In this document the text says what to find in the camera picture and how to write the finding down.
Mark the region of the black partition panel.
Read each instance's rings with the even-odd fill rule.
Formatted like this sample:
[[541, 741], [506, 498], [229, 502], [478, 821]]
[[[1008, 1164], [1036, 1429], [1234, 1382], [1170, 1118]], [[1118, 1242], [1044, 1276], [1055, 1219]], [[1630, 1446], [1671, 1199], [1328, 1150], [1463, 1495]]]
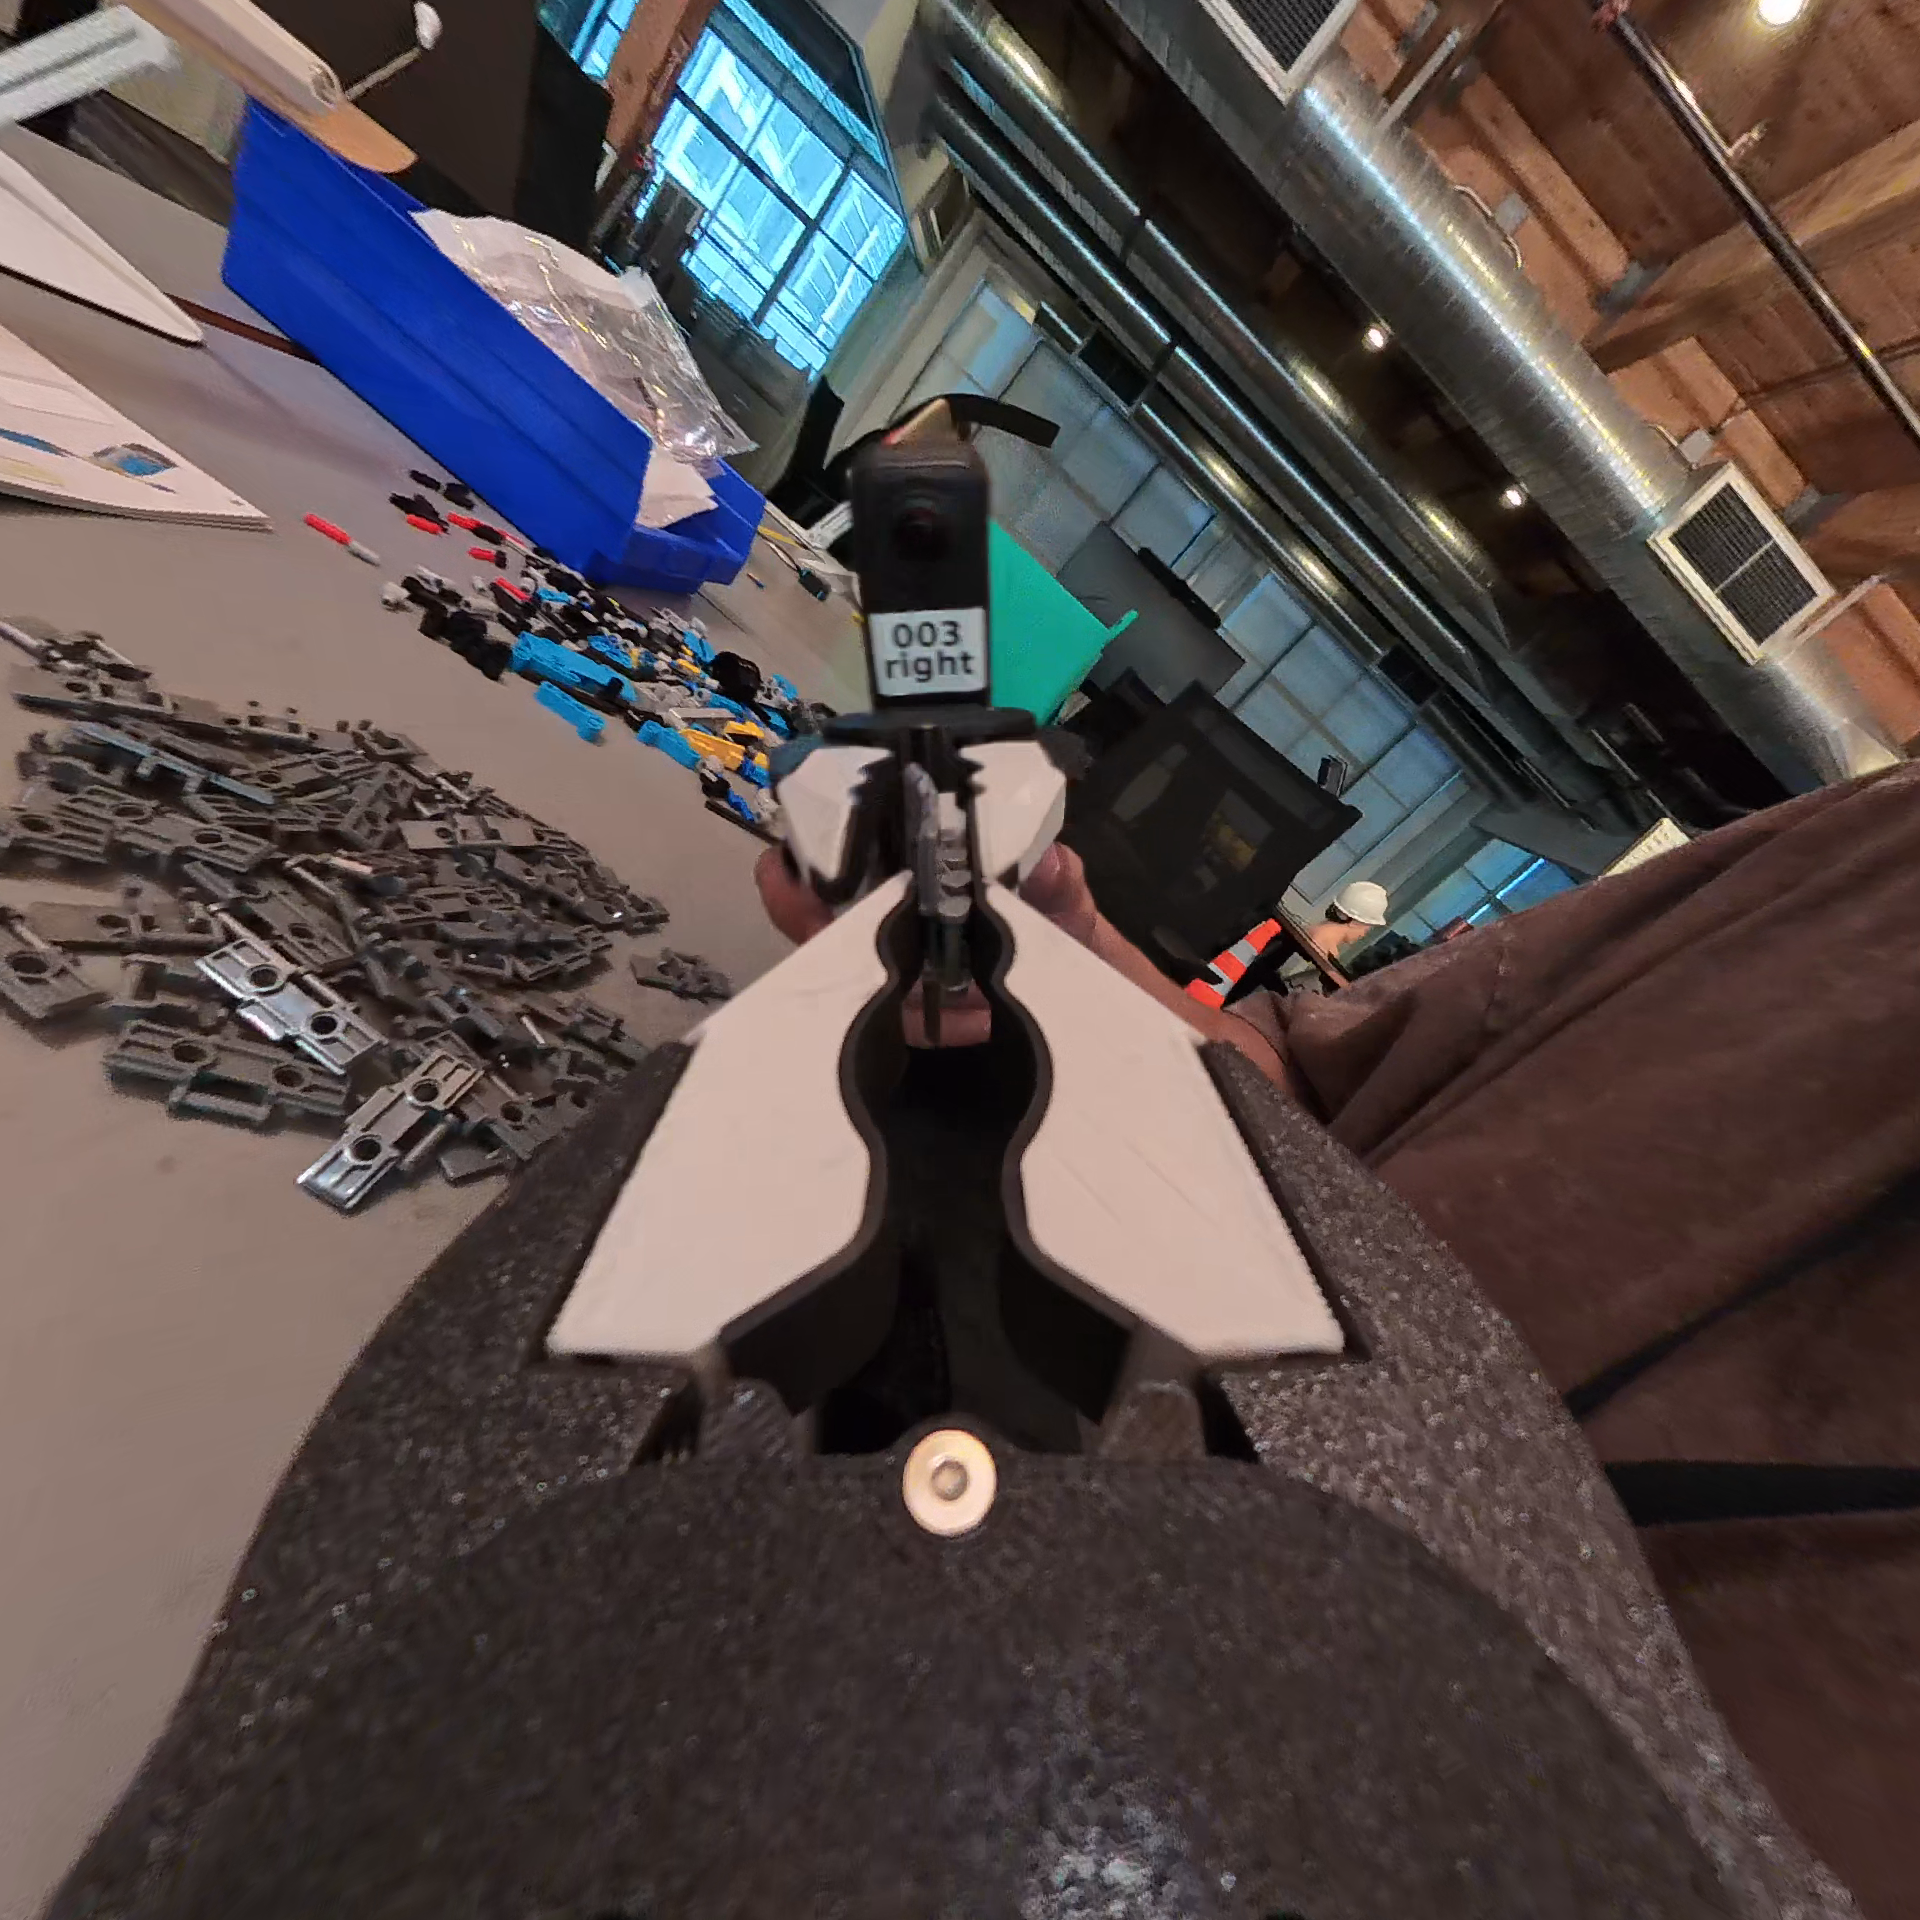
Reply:
[[410, 146], [395, 185], [459, 217], [498, 217], [580, 250], [608, 142], [608, 87], [573, 46], [590, 3], [436, 5], [443, 34], [363, 110]]

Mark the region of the white vent grille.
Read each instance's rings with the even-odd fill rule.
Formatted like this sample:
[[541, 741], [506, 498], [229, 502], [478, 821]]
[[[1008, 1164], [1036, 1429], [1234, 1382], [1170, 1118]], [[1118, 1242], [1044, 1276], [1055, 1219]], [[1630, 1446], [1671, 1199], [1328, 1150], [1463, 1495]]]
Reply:
[[1788, 659], [1840, 601], [1834, 580], [1735, 463], [1698, 473], [1648, 534], [1648, 551], [1749, 666]]
[[1279, 103], [1336, 51], [1360, 3], [1200, 3], [1211, 29]]

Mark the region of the heap of mixed coloured bricks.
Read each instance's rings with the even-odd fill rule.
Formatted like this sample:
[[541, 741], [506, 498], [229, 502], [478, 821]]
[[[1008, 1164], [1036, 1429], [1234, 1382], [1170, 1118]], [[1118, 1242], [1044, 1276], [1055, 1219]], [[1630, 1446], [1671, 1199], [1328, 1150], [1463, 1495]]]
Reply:
[[763, 841], [779, 836], [774, 761], [830, 716], [756, 661], [715, 644], [687, 614], [628, 611], [541, 548], [475, 543], [506, 562], [469, 586], [429, 566], [383, 583], [379, 601], [415, 617], [491, 683], [525, 681], [567, 731], [599, 742], [613, 726], [694, 775], [708, 811]]

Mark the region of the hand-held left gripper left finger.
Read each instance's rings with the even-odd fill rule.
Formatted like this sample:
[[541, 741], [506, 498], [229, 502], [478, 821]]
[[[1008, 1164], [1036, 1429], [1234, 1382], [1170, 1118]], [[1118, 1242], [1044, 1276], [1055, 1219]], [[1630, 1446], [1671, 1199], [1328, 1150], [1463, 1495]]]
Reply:
[[842, 1093], [890, 980], [892, 877], [690, 1034], [687, 1062], [546, 1335], [575, 1359], [694, 1359], [858, 1239], [872, 1151]]

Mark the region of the orange striped safety cone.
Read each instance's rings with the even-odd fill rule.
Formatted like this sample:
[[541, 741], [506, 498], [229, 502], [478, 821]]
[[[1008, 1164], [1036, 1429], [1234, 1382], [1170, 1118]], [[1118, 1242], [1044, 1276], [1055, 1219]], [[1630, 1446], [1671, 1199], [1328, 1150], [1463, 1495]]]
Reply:
[[1256, 964], [1264, 949], [1271, 947], [1283, 931], [1284, 925], [1279, 918], [1264, 918], [1261, 923], [1247, 929], [1232, 947], [1211, 957], [1197, 975], [1186, 983], [1186, 996], [1210, 1010], [1222, 1010], [1240, 989], [1247, 970]]

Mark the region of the silver ventilation duct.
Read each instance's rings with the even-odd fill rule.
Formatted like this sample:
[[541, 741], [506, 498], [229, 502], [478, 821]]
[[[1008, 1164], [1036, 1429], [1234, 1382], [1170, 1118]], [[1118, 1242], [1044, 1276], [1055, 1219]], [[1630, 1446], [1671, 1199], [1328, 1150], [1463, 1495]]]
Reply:
[[1744, 662], [1653, 557], [1648, 534], [1703, 470], [1552, 321], [1522, 265], [1498, 263], [1492, 228], [1350, 59], [1332, 53], [1279, 103], [1200, 3], [1111, 12], [1595, 569], [1626, 626], [1778, 778], [1853, 778], [1895, 751], [1915, 757], [1915, 723], [1874, 714], [1830, 630], [1808, 630], [1778, 662]]

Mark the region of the black equipment case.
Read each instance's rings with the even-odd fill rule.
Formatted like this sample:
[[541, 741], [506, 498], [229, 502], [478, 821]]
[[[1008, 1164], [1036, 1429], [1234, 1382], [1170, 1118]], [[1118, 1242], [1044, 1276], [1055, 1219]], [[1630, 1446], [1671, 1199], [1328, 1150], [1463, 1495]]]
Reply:
[[1190, 683], [1092, 757], [1062, 843], [1103, 916], [1163, 971], [1190, 974], [1358, 823], [1336, 789]]

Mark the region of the pile of grey track links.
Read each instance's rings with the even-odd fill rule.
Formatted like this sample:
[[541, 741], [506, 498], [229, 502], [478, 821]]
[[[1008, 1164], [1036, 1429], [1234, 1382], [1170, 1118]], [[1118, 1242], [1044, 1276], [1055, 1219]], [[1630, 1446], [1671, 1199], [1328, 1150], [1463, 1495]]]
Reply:
[[331, 1130], [302, 1191], [355, 1214], [436, 1175], [514, 1175], [654, 1044], [590, 996], [717, 1005], [664, 906], [565, 829], [371, 719], [172, 693], [98, 633], [5, 622], [36, 719], [5, 778], [5, 1019], [103, 1035], [103, 1073], [181, 1119]]

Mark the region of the clear plastic bags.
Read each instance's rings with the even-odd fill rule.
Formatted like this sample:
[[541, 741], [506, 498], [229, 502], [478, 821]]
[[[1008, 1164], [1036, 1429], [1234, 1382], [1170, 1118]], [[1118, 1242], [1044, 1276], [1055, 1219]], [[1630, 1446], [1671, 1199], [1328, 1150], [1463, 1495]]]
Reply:
[[415, 226], [651, 443], [635, 526], [679, 532], [717, 505], [723, 462], [752, 439], [715, 397], [642, 270], [611, 273], [540, 230], [439, 207]]

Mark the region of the blue plastic bin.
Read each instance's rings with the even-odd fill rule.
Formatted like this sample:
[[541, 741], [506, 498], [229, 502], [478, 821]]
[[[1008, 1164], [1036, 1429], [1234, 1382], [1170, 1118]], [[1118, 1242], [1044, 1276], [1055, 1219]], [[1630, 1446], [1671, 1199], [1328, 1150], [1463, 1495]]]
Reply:
[[587, 580], [730, 586], [763, 495], [723, 466], [707, 511], [640, 529], [654, 451], [642, 428], [445, 258], [419, 210], [251, 103], [231, 161], [224, 285]]

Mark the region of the grey desk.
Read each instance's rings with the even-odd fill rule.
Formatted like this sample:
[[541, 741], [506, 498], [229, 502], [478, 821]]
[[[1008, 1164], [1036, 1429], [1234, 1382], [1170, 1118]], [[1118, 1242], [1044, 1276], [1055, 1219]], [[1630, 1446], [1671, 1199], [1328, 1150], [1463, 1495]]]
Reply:
[[[5, 277], [5, 325], [231, 492], [267, 532], [5, 505], [7, 617], [103, 635], [168, 690], [371, 717], [571, 831], [736, 985], [784, 951], [762, 845], [627, 729], [586, 742], [379, 603], [434, 541], [436, 466], [322, 369], [203, 348]], [[304, 1429], [421, 1266], [498, 1191], [362, 1215], [296, 1186], [320, 1140], [178, 1119], [95, 1037], [5, 1019], [5, 1915], [35, 1915], [189, 1676]]]

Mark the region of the open instruction booklet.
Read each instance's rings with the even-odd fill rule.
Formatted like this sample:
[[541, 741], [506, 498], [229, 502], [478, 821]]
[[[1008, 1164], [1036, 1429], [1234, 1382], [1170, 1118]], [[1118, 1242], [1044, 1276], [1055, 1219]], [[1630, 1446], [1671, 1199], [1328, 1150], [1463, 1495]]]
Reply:
[[3, 330], [3, 498], [132, 522], [270, 531], [270, 516]]

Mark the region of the person's right hand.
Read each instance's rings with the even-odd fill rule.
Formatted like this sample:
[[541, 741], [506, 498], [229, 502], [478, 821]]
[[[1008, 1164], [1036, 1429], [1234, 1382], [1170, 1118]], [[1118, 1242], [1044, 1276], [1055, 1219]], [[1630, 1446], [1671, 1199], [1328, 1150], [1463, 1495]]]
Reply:
[[[813, 940], [818, 932], [828, 931], [834, 918], [830, 906], [815, 899], [784, 849], [767, 849], [758, 854], [755, 883], [765, 916], [791, 943]], [[1060, 845], [1048, 849], [1023, 881], [1021, 900], [1032, 906], [1060, 932], [1085, 947], [1109, 970], [1130, 978], [1135, 989], [1163, 1010], [1181, 1019], [1174, 996], [1183, 993], [1157, 971], [1152, 963], [1100, 914], [1079, 854]]]

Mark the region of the large paned window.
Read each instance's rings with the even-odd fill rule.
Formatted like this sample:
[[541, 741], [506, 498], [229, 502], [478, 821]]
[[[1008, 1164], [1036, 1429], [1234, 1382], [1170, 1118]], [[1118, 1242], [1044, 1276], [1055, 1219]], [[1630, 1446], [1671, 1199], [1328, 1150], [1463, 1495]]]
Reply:
[[[590, 3], [573, 53], [606, 79], [635, 3]], [[586, 251], [645, 268], [719, 341], [818, 380], [906, 250], [906, 206], [850, 5], [717, 3], [651, 146], [597, 179]]]

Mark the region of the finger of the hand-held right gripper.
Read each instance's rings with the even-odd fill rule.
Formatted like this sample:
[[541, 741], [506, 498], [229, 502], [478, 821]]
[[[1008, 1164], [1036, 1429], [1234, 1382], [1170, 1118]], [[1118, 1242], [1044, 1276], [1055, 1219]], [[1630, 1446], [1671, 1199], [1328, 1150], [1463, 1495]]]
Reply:
[[1018, 889], [1066, 825], [1067, 779], [1044, 746], [972, 746], [965, 765], [975, 874]]
[[878, 748], [818, 746], [779, 775], [784, 849], [830, 907], [850, 906], [872, 884], [879, 767]]

